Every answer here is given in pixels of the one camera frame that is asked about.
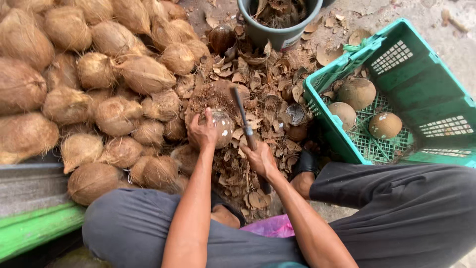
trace peeled coconut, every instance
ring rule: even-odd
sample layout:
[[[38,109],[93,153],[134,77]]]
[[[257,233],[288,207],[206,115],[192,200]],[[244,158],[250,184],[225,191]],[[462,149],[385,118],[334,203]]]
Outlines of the peeled coconut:
[[[80,90],[76,58],[69,52],[57,53],[44,72],[48,91],[61,86]]]
[[[117,69],[126,84],[139,94],[159,93],[177,82],[165,65],[147,56],[129,57]]]
[[[391,139],[402,130],[402,120],[393,113],[379,113],[368,124],[368,131],[377,139]]]
[[[159,62],[178,75],[187,75],[193,69],[194,55],[187,45],[172,43],[162,53]]]
[[[237,42],[235,31],[228,25],[220,24],[208,34],[208,41],[217,53],[225,53]]]
[[[122,170],[102,163],[87,163],[69,177],[68,194],[74,202],[89,206],[101,195],[118,188]]]
[[[58,142],[58,127],[41,113],[0,118],[0,164],[17,164],[45,154]]]
[[[0,115],[33,111],[46,98],[46,82],[28,64],[0,57]]]
[[[82,52],[91,46],[91,32],[80,8],[64,6],[49,10],[44,27],[56,47]]]
[[[101,53],[89,52],[78,60],[78,75],[84,88],[110,88],[116,82],[114,61]]]
[[[42,72],[53,60],[54,49],[27,13],[11,9],[0,23],[0,54],[22,60]]]
[[[354,126],[357,114],[347,103],[333,103],[327,107],[333,115],[337,115],[342,121],[342,129],[348,131]]]
[[[132,137],[142,145],[161,148],[164,143],[164,125],[155,120],[144,120],[132,133]]]
[[[165,90],[151,96],[141,103],[145,116],[167,122],[179,114],[180,99],[173,90]]]
[[[80,165],[96,161],[102,154],[102,139],[97,135],[74,134],[61,144],[64,174],[68,174]]]
[[[164,136],[169,141],[178,142],[187,137],[185,121],[183,121],[179,116],[166,122],[164,126]]]
[[[85,122],[91,98],[85,93],[68,87],[57,88],[46,95],[42,112],[58,124]]]
[[[186,144],[173,150],[170,154],[170,157],[175,160],[178,170],[181,173],[192,176],[199,155],[200,152],[197,151],[192,145]]]
[[[133,33],[150,35],[150,20],[140,0],[113,0],[112,7],[118,22]]]
[[[375,99],[375,86],[371,81],[364,78],[356,78],[347,81],[339,91],[339,99],[352,106],[356,111],[371,105]]]

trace green plastic crate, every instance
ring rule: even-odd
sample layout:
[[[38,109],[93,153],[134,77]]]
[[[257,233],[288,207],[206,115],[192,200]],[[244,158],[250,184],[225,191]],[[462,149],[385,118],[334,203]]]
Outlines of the green plastic crate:
[[[362,64],[370,70],[377,97],[357,112],[357,125],[346,133],[319,93]],[[370,37],[361,50],[346,52],[307,77],[304,98],[333,151],[348,163],[476,167],[476,103],[405,19]],[[394,112],[402,119],[397,137],[380,140],[370,135],[368,122],[379,112]]]

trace coconut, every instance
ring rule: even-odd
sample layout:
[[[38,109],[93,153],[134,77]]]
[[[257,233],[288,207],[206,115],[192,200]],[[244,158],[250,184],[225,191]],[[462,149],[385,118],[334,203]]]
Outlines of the coconut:
[[[193,69],[194,55],[185,44],[172,43],[162,53],[159,62],[178,75],[187,75]]]
[[[186,144],[175,148],[175,150],[170,154],[170,157],[175,160],[178,170],[181,173],[192,176],[199,155],[200,152],[192,145]]]
[[[61,4],[81,8],[90,25],[111,20],[114,16],[111,0],[61,0]]]
[[[89,206],[101,195],[118,188],[122,170],[102,163],[87,163],[76,169],[68,180],[68,194],[74,202]]]
[[[109,88],[116,82],[114,61],[101,53],[89,52],[78,60],[78,75],[85,88]]]
[[[228,25],[221,24],[208,34],[208,41],[217,53],[225,53],[237,42],[235,31]]]
[[[45,31],[56,47],[82,52],[92,43],[83,10],[77,7],[51,9],[45,15]]]
[[[54,49],[27,13],[11,9],[0,23],[0,54],[23,60],[42,72],[53,60]]]
[[[391,139],[402,130],[402,120],[393,113],[379,113],[368,124],[368,131],[377,139]]]
[[[77,90],[81,89],[76,58],[71,53],[57,53],[53,62],[45,71],[44,76],[48,85],[48,91],[61,86]]]
[[[356,78],[346,82],[339,91],[340,101],[349,104],[358,111],[371,105],[375,99],[375,86],[364,78]]]
[[[59,87],[46,95],[42,112],[58,124],[85,122],[91,98],[81,91]]]
[[[165,90],[151,96],[141,103],[145,116],[168,122],[179,114],[180,99],[173,90]]]
[[[28,64],[0,57],[0,115],[33,111],[46,98],[46,82]]]
[[[94,111],[96,125],[111,136],[122,136],[136,129],[135,124],[142,116],[142,106],[121,97],[112,97],[101,102]]]
[[[139,94],[159,93],[177,82],[163,64],[147,56],[129,57],[117,69],[126,84]]]
[[[102,139],[97,135],[74,134],[61,144],[64,174],[68,174],[80,165],[96,161],[102,154]]]
[[[38,112],[2,117],[0,125],[2,165],[17,164],[45,154],[58,142],[58,127]]]
[[[164,143],[164,125],[155,120],[144,120],[132,133],[132,137],[142,145],[161,148]]]
[[[180,117],[175,117],[174,119],[165,123],[164,135],[167,140],[171,142],[178,142],[187,137],[187,129],[185,127],[185,121]]]
[[[357,115],[354,109],[347,103],[333,103],[327,107],[331,114],[337,115],[342,121],[342,129],[348,131],[354,126]]]
[[[142,145],[131,137],[114,138],[106,144],[99,162],[116,167],[127,168],[137,162],[142,152]]]
[[[140,0],[114,0],[112,7],[118,22],[131,32],[150,35],[149,15]]]

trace sandal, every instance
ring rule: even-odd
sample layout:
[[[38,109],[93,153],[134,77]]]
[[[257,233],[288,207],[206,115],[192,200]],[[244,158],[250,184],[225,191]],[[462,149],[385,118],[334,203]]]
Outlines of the sandal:
[[[226,209],[228,209],[229,212],[231,212],[233,215],[235,215],[238,220],[239,220],[239,227],[242,228],[246,224],[245,217],[243,214],[239,211],[237,211],[234,207],[230,206],[227,204],[217,193],[214,191],[211,192],[211,210],[218,205],[224,206]]]

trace brown coconut shell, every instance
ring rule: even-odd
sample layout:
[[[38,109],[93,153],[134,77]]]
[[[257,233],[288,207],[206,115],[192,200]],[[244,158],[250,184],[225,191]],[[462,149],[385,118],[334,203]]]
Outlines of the brown coconut shell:
[[[121,97],[107,99],[96,108],[94,118],[101,131],[111,136],[128,135],[142,116],[142,106]]]
[[[69,52],[57,53],[51,65],[44,72],[48,91],[66,86],[72,89],[81,89],[78,78],[76,58]]]
[[[339,100],[349,104],[356,111],[371,105],[377,92],[374,84],[364,78],[347,81],[340,87]]]
[[[165,65],[151,57],[133,56],[116,67],[126,84],[139,94],[159,93],[170,88],[177,79]]]
[[[44,28],[58,48],[83,52],[92,44],[91,31],[80,8],[65,6],[51,9],[45,14]]]
[[[175,148],[170,154],[170,157],[175,160],[178,170],[181,173],[192,176],[199,155],[200,151],[195,149],[192,145],[186,144]]]
[[[111,20],[114,16],[111,0],[61,0],[61,4],[81,8],[90,25]]]
[[[68,194],[74,202],[89,206],[101,195],[118,188],[122,170],[102,163],[87,163],[69,177]]]
[[[164,50],[159,62],[174,74],[187,75],[193,69],[194,55],[187,45],[172,43]]]
[[[165,90],[151,96],[141,103],[146,117],[168,122],[178,116],[180,99],[173,90]]]
[[[33,111],[46,98],[46,82],[28,64],[0,57],[0,115]]]
[[[53,60],[54,49],[27,13],[11,9],[0,23],[0,54],[22,60],[42,72]]]
[[[144,120],[132,132],[132,137],[142,145],[161,148],[164,143],[164,125],[155,120]]]
[[[57,88],[46,95],[42,112],[58,124],[85,122],[91,98],[85,93],[68,87]]]
[[[0,125],[1,165],[45,154],[58,142],[58,127],[38,112],[1,117]]]
[[[89,52],[78,60],[78,75],[84,88],[112,88],[116,82],[114,61],[101,53]]]
[[[379,113],[368,124],[370,134],[382,140],[394,138],[400,130],[402,130],[402,120],[393,113]]]
[[[348,131],[354,126],[357,114],[349,104],[337,102],[332,103],[327,108],[333,115],[337,115],[342,121],[342,129],[344,131]]]
[[[64,174],[80,165],[96,161],[102,154],[102,138],[97,135],[78,133],[66,138],[61,144]]]

